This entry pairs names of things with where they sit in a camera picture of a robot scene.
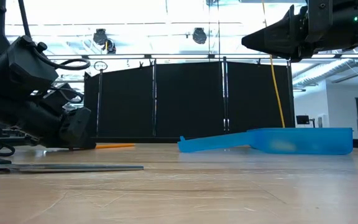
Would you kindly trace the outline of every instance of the spotlight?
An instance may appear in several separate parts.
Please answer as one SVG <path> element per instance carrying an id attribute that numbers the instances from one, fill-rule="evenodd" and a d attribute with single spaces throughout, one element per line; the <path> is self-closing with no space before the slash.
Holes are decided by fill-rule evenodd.
<path id="1" fill-rule="evenodd" d="M 197 44 L 205 44 L 205 42 L 206 42 L 206 34 L 204 32 L 204 28 L 195 28 L 194 29 L 193 40 Z"/>
<path id="2" fill-rule="evenodd" d="M 103 46 L 102 50 L 107 50 L 107 54 L 115 54 L 117 52 L 115 43 L 107 38 L 106 29 L 96 29 L 96 33 L 93 34 L 93 41 Z"/>
<path id="3" fill-rule="evenodd" d="M 217 3 L 218 0 L 206 0 L 205 2 L 207 6 L 212 6 L 214 3 Z"/>
<path id="4" fill-rule="evenodd" d="M 93 34 L 93 41 L 98 45 L 103 46 L 106 39 L 106 29 L 96 29 L 96 33 Z"/>

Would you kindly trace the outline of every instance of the ceiling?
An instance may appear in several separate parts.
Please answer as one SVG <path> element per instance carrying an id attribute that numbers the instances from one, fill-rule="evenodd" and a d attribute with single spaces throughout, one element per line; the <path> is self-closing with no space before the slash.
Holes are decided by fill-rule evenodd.
<path id="1" fill-rule="evenodd" d="M 106 29 L 117 48 L 117 55 L 104 62 L 108 71 L 138 67 L 149 60 L 139 59 L 143 54 L 260 54 L 241 45 L 241 38 L 265 27 L 264 10 L 257 0 L 220 0 L 219 5 L 208 6 L 207 0 L 48 0 L 25 1 L 30 31 L 36 42 L 45 42 L 45 52 L 56 62 L 80 55 L 102 55 L 101 47 L 93 42 L 96 29 Z M 295 13 L 304 0 L 265 0 L 267 24 L 279 21 L 288 8 L 294 4 Z M 192 39 L 195 28 L 203 28 L 208 38 L 205 44 Z M 24 35 L 21 14 L 17 0 L 7 0 L 7 38 L 13 42 Z M 188 63 L 209 61 L 193 58 L 161 58 L 158 63 Z M 254 62 L 240 59 L 234 61 Z M 317 61 L 303 61 L 292 65 L 293 73 L 312 66 Z M 57 70 L 59 80 L 82 80 L 84 71 Z M 97 69 L 89 68 L 88 73 L 96 74 Z M 348 75 L 339 73 L 329 78 L 335 80 Z M 358 83 L 358 77 L 339 84 Z M 83 83 L 72 83 L 83 91 Z"/>
<path id="2" fill-rule="evenodd" d="M 326 83 L 328 85 L 358 85 L 358 64 L 346 71 L 328 77 Z"/>

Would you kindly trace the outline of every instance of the orange pencil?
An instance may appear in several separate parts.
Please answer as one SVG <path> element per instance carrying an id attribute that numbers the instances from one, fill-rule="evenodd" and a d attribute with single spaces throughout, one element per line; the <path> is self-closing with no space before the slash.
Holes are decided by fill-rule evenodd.
<path id="1" fill-rule="evenodd" d="M 110 148 L 117 148 L 117 147 L 133 147 L 135 144 L 129 143 L 129 144 L 103 144 L 103 145 L 97 145 L 96 149 L 110 149 Z"/>

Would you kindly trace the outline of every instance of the wall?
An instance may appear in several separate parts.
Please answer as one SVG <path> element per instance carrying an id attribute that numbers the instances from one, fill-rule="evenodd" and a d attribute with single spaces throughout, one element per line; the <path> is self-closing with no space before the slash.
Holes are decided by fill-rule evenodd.
<path id="1" fill-rule="evenodd" d="M 323 127 L 330 127 L 328 116 L 328 99 L 325 80 L 318 83 L 318 86 L 306 87 L 306 92 L 294 93 L 295 115 L 308 115 L 310 119 L 316 120 L 323 117 Z M 312 125 L 297 124 L 297 128 L 312 128 Z"/>
<path id="2" fill-rule="evenodd" d="M 329 123 L 332 128 L 352 128 L 358 138 L 357 106 L 358 85 L 327 85 Z"/>

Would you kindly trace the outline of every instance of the metal pole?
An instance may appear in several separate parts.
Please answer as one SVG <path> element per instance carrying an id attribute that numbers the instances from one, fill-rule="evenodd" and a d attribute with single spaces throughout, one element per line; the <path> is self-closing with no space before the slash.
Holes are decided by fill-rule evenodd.
<path id="1" fill-rule="evenodd" d="M 227 58 L 223 57 L 223 105 L 224 105 L 224 133 L 229 134 L 229 90 L 227 89 Z"/>
<path id="2" fill-rule="evenodd" d="M 29 36 L 29 37 L 31 37 L 30 28 L 29 28 L 29 22 L 27 21 L 27 16 L 26 16 L 26 13 L 25 13 L 25 8 L 24 8 L 24 2 L 23 2 L 23 0 L 17 0 L 17 1 L 19 3 L 20 14 L 22 16 L 24 34 Z"/>
<path id="3" fill-rule="evenodd" d="M 152 117 L 152 124 L 153 124 L 153 137 L 157 136 L 157 59 L 154 59 L 153 64 L 153 117 Z"/>
<path id="4" fill-rule="evenodd" d="M 292 69 L 291 69 L 291 62 L 287 61 L 287 75 L 288 75 L 288 91 L 290 95 L 290 112 L 291 112 L 291 119 L 289 127 L 295 127 L 295 106 L 294 106 L 294 98 L 293 98 L 293 85 L 292 85 Z"/>
<path id="5" fill-rule="evenodd" d="M 103 69 L 100 70 L 99 74 L 99 95 L 98 95 L 98 114 L 96 120 L 96 137 L 99 137 L 99 129 L 100 129 L 100 111 L 102 105 L 102 85 L 103 85 Z"/>

